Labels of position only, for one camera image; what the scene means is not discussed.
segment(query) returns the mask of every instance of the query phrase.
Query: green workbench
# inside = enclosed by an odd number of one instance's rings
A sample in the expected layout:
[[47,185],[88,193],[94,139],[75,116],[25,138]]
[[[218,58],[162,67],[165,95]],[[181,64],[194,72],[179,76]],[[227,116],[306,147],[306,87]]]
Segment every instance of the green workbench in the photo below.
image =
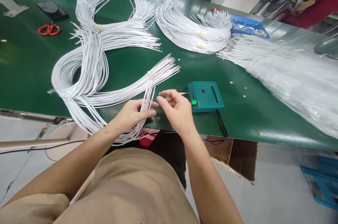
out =
[[[16,16],[0,16],[0,108],[33,112],[53,116],[69,117],[70,114],[57,94],[48,94],[52,89],[51,72],[56,61],[76,47],[69,38],[73,32],[70,21],[77,23],[76,0],[53,0],[63,8],[70,18],[56,22],[62,29],[58,36],[43,37],[37,29],[50,23],[50,19],[38,9],[37,2],[45,0],[14,0],[30,7]],[[160,3],[163,0],[151,0]],[[215,4],[202,0],[177,0],[186,15],[204,14]],[[272,22],[243,12],[223,8],[230,13],[262,21],[273,40],[292,42],[314,42],[318,52],[336,49],[337,40]],[[111,0],[97,14],[101,24],[125,21],[132,7],[129,0]],[[258,142],[287,144],[301,147],[338,150],[338,139],[320,132],[302,117],[277,100],[259,81],[230,61],[214,55],[205,55],[183,50],[174,45],[154,24],[150,32],[161,40],[161,51],[142,48],[123,48],[106,52],[109,62],[109,81],[102,91],[112,91],[134,83],[170,52],[181,66],[181,71],[157,86],[164,89],[182,90],[191,81],[216,81],[225,108],[220,110],[229,137]],[[99,110],[101,116],[110,121],[123,104]],[[149,119],[147,127],[172,129],[161,109]],[[202,134],[221,136],[216,113],[194,114],[198,131]]]

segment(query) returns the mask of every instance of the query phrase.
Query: black phone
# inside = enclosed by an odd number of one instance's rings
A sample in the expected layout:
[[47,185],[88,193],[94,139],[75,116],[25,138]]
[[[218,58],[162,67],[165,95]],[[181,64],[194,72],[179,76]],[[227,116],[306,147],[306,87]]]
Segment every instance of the black phone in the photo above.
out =
[[68,17],[68,14],[51,0],[39,2],[37,5],[52,20]]

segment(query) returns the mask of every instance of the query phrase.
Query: blue tray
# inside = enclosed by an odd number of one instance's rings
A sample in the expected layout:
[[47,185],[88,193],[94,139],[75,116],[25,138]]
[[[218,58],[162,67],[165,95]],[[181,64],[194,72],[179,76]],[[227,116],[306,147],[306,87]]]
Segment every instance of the blue tray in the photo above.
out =
[[[232,27],[231,33],[236,33],[236,34],[247,34],[247,35],[255,35],[259,36],[265,39],[270,39],[270,36],[266,29],[263,27],[263,25],[259,21],[251,20],[249,18],[241,17],[238,15],[231,15],[231,22],[232,24],[240,24],[244,26],[241,30],[239,29],[234,29]],[[262,30],[266,32],[266,36],[261,36],[253,33],[253,30]]]

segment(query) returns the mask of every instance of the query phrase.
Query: cardboard box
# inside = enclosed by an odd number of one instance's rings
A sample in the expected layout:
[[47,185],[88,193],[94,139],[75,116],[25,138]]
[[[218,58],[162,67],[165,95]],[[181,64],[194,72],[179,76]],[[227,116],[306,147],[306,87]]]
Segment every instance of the cardboard box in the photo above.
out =
[[219,144],[223,140],[222,137],[206,136],[206,139],[217,144],[205,141],[205,146],[215,164],[254,184],[257,142],[228,138]]

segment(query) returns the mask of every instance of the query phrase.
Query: scissors handle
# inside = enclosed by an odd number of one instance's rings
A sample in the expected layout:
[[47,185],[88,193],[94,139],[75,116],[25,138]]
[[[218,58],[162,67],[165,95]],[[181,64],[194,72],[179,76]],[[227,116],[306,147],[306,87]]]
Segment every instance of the scissors handle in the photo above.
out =
[[59,34],[61,32],[61,29],[56,26],[54,23],[52,23],[51,25],[43,25],[42,27],[38,28],[38,33],[41,36],[56,36],[57,34]]

